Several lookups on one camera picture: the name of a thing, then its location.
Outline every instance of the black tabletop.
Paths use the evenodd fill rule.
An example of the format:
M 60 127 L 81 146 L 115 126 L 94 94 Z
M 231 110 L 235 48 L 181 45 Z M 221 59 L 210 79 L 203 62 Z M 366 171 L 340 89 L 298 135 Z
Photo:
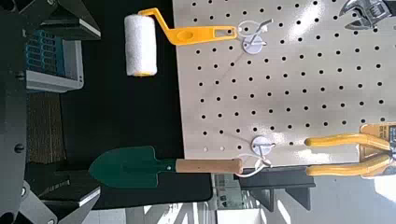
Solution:
M 183 158 L 176 48 L 158 24 L 158 74 L 127 77 L 125 65 L 124 17 L 157 7 L 173 26 L 172 1 L 84 2 L 101 29 L 102 40 L 83 42 L 84 88 L 61 98 L 69 164 L 88 168 L 110 149 L 134 146 L 154 146 L 159 159 Z M 95 208 L 201 202 L 211 196 L 208 174 L 160 174 L 156 189 L 102 186 Z

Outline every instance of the yellow handle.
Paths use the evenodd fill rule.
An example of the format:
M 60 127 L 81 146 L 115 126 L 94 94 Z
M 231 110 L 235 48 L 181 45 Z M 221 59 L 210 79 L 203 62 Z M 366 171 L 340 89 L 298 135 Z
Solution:
M 305 139 L 308 147 L 334 147 L 345 144 L 362 144 L 384 150 L 390 150 L 389 142 L 369 134 L 344 133 L 327 137 L 314 137 Z
M 381 167 L 389 165 L 388 155 L 374 157 L 368 161 L 351 165 L 313 165 L 306 168 L 307 175 L 365 175 Z
M 230 40 L 237 37 L 236 27 L 234 26 L 196 26 L 169 29 L 160 10 L 156 7 L 139 11 L 139 15 L 155 16 L 169 41 L 178 46 L 199 44 L 210 41 Z M 225 35 L 216 36 L 216 31 L 223 31 Z

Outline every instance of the pegboard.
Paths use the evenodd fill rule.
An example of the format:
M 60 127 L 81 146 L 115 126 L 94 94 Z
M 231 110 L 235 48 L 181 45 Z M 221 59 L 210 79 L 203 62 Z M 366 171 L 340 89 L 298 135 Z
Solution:
M 263 135 L 276 143 L 274 166 L 359 161 L 356 146 L 304 145 L 396 120 L 396 19 L 347 30 L 356 15 L 338 17 L 345 2 L 174 0 L 176 27 L 274 19 L 257 55 L 241 39 L 177 47 L 185 157 L 234 158 Z

